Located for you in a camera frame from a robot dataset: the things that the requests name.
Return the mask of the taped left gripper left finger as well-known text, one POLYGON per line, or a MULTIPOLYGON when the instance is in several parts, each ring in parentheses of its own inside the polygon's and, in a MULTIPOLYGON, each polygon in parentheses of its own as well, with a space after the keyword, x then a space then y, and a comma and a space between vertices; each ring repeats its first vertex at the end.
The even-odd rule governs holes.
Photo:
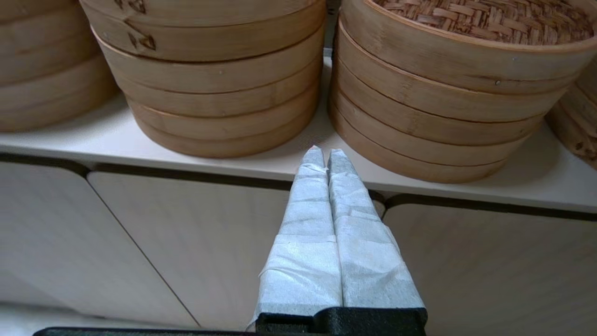
POLYGON ((259 280, 249 330, 256 329, 263 313, 312 316, 343 303, 327 168, 320 147, 308 149, 301 160, 259 280))

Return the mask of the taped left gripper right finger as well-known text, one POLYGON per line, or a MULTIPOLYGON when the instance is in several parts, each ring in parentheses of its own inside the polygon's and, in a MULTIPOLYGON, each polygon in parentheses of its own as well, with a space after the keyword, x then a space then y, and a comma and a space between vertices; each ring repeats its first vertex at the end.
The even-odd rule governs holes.
POLYGON ((348 308, 424 309, 397 242, 382 223, 349 157, 333 149, 327 166, 343 304, 348 308))

